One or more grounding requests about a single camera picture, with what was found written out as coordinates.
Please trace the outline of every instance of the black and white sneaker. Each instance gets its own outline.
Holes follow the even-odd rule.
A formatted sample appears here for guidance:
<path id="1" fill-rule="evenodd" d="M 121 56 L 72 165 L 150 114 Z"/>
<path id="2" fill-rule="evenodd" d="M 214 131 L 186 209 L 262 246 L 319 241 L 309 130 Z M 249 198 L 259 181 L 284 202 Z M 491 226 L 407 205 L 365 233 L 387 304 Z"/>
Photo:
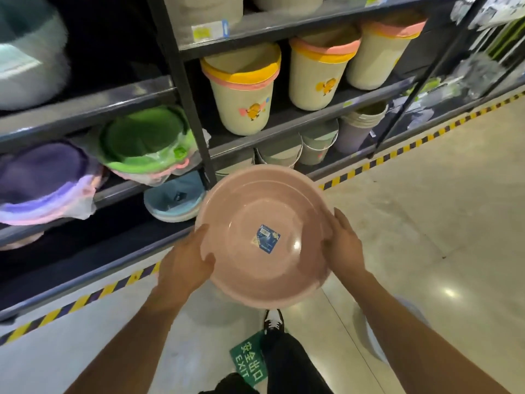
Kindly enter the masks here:
<path id="1" fill-rule="evenodd" d="M 281 310 L 268 309 L 264 317 L 264 334 L 271 331 L 285 332 L 285 320 L 282 317 Z"/>

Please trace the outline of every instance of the tiled floor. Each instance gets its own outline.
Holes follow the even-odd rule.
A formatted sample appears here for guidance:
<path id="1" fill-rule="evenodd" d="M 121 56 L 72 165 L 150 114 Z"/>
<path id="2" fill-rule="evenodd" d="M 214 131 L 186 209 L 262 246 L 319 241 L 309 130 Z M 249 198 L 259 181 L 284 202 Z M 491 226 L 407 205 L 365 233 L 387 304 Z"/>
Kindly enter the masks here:
<path id="1" fill-rule="evenodd" d="M 515 394 L 525 392 L 523 108 L 521 98 L 325 192 L 363 240 L 366 265 L 379 281 L 419 305 L 435 330 Z M 0 391 L 63 393 L 154 281 L 142 279 L 0 347 Z M 234 368 L 228 351 L 260 329 L 261 317 L 206 284 L 175 320 L 150 393 L 213 388 Z M 284 317 L 334 393 L 403 393 L 390 367 L 371 352 L 364 317 L 334 276 Z M 0 327 L 0 334 L 12 328 Z M 259 389 L 265 392 L 265 383 Z"/>

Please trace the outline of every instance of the person's left hand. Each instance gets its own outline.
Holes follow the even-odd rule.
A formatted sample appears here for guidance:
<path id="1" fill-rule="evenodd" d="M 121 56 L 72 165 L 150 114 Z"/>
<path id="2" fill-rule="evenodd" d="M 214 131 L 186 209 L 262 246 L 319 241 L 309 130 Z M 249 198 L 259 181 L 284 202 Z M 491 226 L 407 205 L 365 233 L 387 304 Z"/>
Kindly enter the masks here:
<path id="1" fill-rule="evenodd" d="M 208 224 L 203 224 L 186 238 L 175 242 L 173 249 L 162 259 L 159 282 L 152 292 L 161 308 L 180 307 L 211 276 L 215 256 L 210 253 L 204 260 L 200 257 L 200 245 L 208 228 Z"/>

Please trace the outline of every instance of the hazard tape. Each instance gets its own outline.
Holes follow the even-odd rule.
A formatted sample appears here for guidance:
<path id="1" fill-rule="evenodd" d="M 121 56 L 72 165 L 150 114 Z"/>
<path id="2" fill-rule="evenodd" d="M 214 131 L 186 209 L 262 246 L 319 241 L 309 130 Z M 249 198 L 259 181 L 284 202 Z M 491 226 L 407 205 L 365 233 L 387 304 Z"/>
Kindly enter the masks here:
<path id="1" fill-rule="evenodd" d="M 472 112 L 468 116 L 464 118 L 460 118 L 459 120 L 456 120 L 454 123 L 451 123 L 439 130 L 437 130 L 433 134 L 429 134 L 426 137 L 420 138 L 416 140 L 415 142 L 412 142 L 410 145 L 405 145 L 401 148 L 399 148 L 397 151 L 392 151 L 389 154 L 386 154 L 384 156 L 381 156 L 379 158 L 376 158 L 374 160 L 371 160 L 370 162 L 365 163 L 364 165 L 361 165 L 357 167 L 356 169 L 353 169 L 347 173 L 344 173 L 343 175 L 340 175 L 336 178 L 331 179 L 329 182 L 326 182 L 323 185 L 320 185 L 319 188 L 322 190 L 327 190 L 329 188 L 332 188 L 344 181 L 346 181 L 349 178 L 355 177 L 356 175 L 361 174 L 363 171 L 369 170 L 372 167 L 376 167 L 380 164 L 383 164 L 384 162 L 396 158 L 397 156 L 406 153 L 410 151 L 411 149 L 414 149 L 418 146 L 421 146 L 422 144 L 433 140 L 434 138 L 440 137 L 441 135 L 444 135 L 445 133 L 449 132 L 450 130 L 455 129 L 456 127 L 465 124 L 466 122 L 472 120 L 473 118 L 476 118 L 478 116 L 481 116 L 482 114 L 485 114 L 487 112 L 493 111 L 497 108 L 502 107 L 503 105 L 506 105 L 512 101 L 515 101 L 516 99 L 522 97 L 525 95 L 525 91 L 520 92 L 519 94 L 516 94 L 515 96 L 505 99 L 502 102 L 498 102 L 496 105 L 489 106 L 487 108 L 483 108 L 479 110 L 478 112 Z M 75 311 L 80 310 L 81 308 L 85 307 L 88 304 L 91 304 L 97 300 L 100 300 L 103 297 L 106 297 L 108 294 L 114 293 L 115 291 L 118 291 L 122 289 L 123 287 L 129 286 L 137 282 L 138 280 L 141 280 L 143 278 L 146 278 L 147 276 L 150 276 L 156 272 L 159 271 L 160 262 L 150 265 L 143 270 L 135 271 L 133 274 L 128 276 L 127 278 L 121 279 L 117 282 L 114 282 L 112 284 L 104 286 L 102 289 L 95 291 L 89 295 L 85 295 L 80 297 L 75 302 L 69 303 L 68 305 L 65 305 L 61 308 L 58 308 L 54 311 L 49 312 L 48 314 L 44 315 L 41 318 L 35 319 L 25 325 L 22 325 L 18 328 L 16 328 L 14 331 L 10 331 L 9 333 L 4 334 L 0 337 L 0 347 L 7 343 L 12 343 L 13 341 L 21 338 L 23 335 L 27 335 L 29 332 L 32 332 L 38 328 L 41 328 L 52 321 L 62 318 L 64 315 L 72 314 Z"/>
<path id="2" fill-rule="evenodd" d="M 370 162 L 364 163 L 363 165 L 357 167 L 356 169 L 350 170 L 347 173 L 344 173 L 344 174 L 342 174 L 342 175 L 340 175 L 338 177 L 332 178 L 330 181 L 325 182 L 322 185 L 319 185 L 319 188 L 321 190 L 323 190 L 323 191 L 326 191 L 327 189 L 333 188 L 334 186 L 336 186 L 336 185 L 338 185 L 338 184 L 340 184 L 342 182 L 345 182 L 347 179 L 355 177 L 356 175 L 359 175 L 359 174 L 361 174 L 362 172 L 364 172 L 366 170 L 370 170 L 373 167 L 379 166 L 380 164 L 383 164 L 384 162 L 386 162 L 386 161 L 388 161 L 390 159 L 397 158 L 399 155 L 402 155 L 403 153 L 406 153 L 406 152 L 408 152 L 408 151 L 410 151 L 410 150 L 412 150 L 414 148 L 417 148 L 418 146 L 421 146 L 421 145 L 427 143 L 428 141 L 433 140 L 434 138 L 440 137 L 441 135 L 444 135 L 445 133 L 448 133 L 449 131 L 455 129 L 456 127 L 458 127 L 458 126 L 460 126 L 462 124 L 465 124 L 466 122 L 472 120 L 473 118 L 477 118 L 477 117 L 479 117 L 479 116 L 481 116 L 481 115 L 483 115 L 485 113 L 488 113 L 490 111 L 496 110 L 496 109 L 502 107 L 503 105 L 507 105 L 508 103 L 511 103 L 512 101 L 515 101 L 516 99 L 521 98 L 524 95 L 525 95 L 525 91 L 520 92 L 520 93 L 514 95 L 513 97 L 505 99 L 502 102 L 498 102 L 497 104 L 495 104 L 493 106 L 488 106 L 486 108 L 480 109 L 477 112 L 472 112 L 468 116 L 465 116 L 464 118 L 460 118 L 460 119 L 456 120 L 454 123 L 451 123 L 449 125 L 446 125 L 445 127 L 440 128 L 439 130 L 437 130 L 433 134 L 429 134 L 426 137 L 419 138 L 419 139 L 415 140 L 414 142 L 412 142 L 409 145 L 405 145 L 403 147 L 400 147 L 396 151 L 391 151 L 390 153 L 387 153 L 384 156 L 380 156 L 378 158 L 375 158 L 375 159 L 371 160 Z"/>

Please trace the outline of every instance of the orange cartoon character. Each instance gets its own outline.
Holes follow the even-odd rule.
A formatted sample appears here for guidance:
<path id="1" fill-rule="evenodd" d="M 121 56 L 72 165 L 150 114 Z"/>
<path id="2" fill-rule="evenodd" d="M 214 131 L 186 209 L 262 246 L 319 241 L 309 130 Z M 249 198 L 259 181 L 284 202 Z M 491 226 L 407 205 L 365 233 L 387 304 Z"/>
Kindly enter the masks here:
<path id="1" fill-rule="evenodd" d="M 317 83 L 316 91 L 322 91 L 323 97 L 333 90 L 333 87 L 336 85 L 336 79 L 330 79 L 326 83 Z"/>
<path id="2" fill-rule="evenodd" d="M 266 98 L 262 103 L 254 103 L 248 109 L 240 108 L 239 113 L 241 116 L 248 116 L 250 119 L 255 120 L 259 117 L 260 112 L 266 112 L 266 104 L 270 102 L 270 98 Z"/>

